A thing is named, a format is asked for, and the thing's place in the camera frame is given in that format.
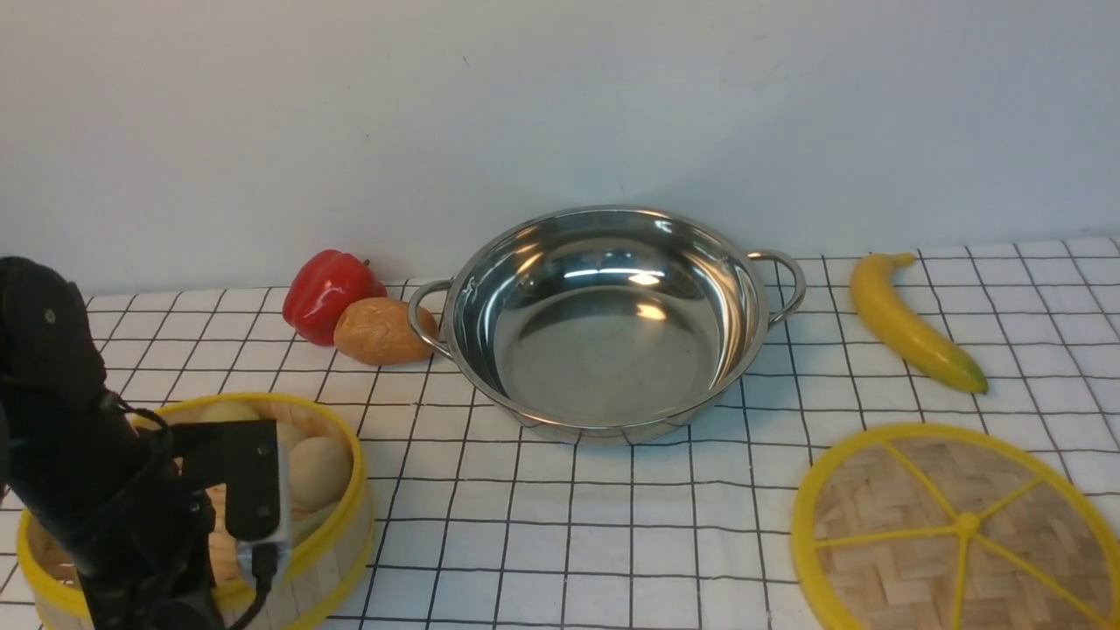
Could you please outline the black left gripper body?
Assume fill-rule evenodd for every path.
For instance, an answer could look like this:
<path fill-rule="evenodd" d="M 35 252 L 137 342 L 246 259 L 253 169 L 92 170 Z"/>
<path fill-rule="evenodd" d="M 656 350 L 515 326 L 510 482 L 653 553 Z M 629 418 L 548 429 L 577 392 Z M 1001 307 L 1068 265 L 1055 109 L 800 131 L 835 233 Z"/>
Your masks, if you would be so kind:
<path fill-rule="evenodd" d="M 152 458 L 66 528 L 96 629 L 223 629 L 204 550 L 213 510 L 167 456 Z"/>

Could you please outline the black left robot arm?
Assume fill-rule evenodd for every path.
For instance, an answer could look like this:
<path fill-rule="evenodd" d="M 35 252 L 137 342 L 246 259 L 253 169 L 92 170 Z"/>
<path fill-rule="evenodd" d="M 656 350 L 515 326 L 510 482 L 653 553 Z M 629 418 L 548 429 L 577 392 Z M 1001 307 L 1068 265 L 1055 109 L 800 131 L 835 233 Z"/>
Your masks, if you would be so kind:
<path fill-rule="evenodd" d="M 181 479 L 172 432 L 131 411 L 76 284 L 4 256 L 4 482 L 68 555 L 96 629 L 223 629 L 207 491 Z"/>

